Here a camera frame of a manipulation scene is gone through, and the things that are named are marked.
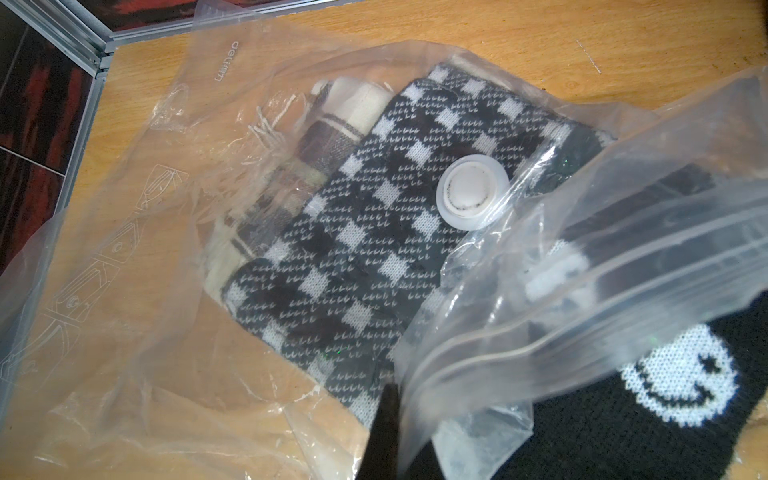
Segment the cream brown plaid scarf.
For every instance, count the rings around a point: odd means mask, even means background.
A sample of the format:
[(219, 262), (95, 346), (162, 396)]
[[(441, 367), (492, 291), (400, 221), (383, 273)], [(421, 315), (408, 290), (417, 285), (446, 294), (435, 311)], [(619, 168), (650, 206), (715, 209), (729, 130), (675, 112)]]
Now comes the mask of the cream brown plaid scarf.
[(394, 92), (354, 77), (320, 80), (312, 87), (298, 131), (301, 137), (268, 159), (246, 193), (213, 224), (204, 249), (204, 290), (223, 304), (227, 281), (263, 256), (367, 135)]

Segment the black smiley face scarf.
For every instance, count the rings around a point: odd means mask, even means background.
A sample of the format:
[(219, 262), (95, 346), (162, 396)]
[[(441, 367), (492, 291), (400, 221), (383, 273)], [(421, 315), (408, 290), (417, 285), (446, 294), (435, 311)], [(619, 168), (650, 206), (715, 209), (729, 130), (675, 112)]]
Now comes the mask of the black smiley face scarf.
[(767, 390), (767, 183), (676, 170), (528, 254), (536, 373), (569, 390), (443, 423), (448, 479), (720, 479)]

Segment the black white checkered scarf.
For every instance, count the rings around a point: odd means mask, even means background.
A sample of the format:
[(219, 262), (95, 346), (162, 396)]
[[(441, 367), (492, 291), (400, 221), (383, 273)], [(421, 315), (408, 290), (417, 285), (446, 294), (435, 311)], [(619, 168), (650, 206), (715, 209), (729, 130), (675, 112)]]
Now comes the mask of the black white checkered scarf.
[(232, 317), (370, 426), (392, 352), (438, 287), (462, 233), (439, 215), (443, 172), (485, 154), (514, 175), (537, 154), (553, 190), (609, 136), (442, 63), (385, 107), (372, 131), (222, 292)]

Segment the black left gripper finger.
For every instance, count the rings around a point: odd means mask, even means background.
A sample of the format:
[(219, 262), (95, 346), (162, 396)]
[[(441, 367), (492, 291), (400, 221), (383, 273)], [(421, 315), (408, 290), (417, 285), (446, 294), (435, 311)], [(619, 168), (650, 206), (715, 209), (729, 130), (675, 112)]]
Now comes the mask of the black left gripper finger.
[(405, 473), (397, 473), (399, 408), (398, 386), (395, 383), (386, 384), (370, 429), (365, 452), (356, 473), (356, 479), (443, 480), (444, 475), (431, 442), (422, 448)]

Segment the clear plastic vacuum bag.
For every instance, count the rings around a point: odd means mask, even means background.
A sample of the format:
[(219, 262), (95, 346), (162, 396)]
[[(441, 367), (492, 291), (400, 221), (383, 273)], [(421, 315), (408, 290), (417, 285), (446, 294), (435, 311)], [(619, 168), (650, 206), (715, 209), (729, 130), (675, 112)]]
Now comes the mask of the clear plastic vacuum bag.
[(767, 390), (767, 70), (574, 104), (204, 1), (1, 308), (5, 479), (723, 479)]

